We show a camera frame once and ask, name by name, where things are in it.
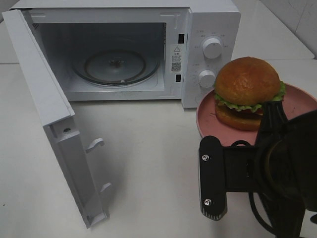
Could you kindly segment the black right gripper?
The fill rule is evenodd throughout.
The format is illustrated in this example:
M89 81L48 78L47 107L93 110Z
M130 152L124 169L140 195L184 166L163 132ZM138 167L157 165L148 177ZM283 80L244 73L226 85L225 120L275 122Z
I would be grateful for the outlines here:
M281 101L265 102L253 146L223 149L227 191L260 192L271 200L317 209L317 113L288 120Z

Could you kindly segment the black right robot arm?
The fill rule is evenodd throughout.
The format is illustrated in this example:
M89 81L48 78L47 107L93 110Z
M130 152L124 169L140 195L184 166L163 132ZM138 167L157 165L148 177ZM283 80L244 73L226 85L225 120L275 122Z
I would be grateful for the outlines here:
M254 145L217 146L217 213L227 192L248 194L256 220L277 238L317 234L317 113L287 119L280 102L264 105Z

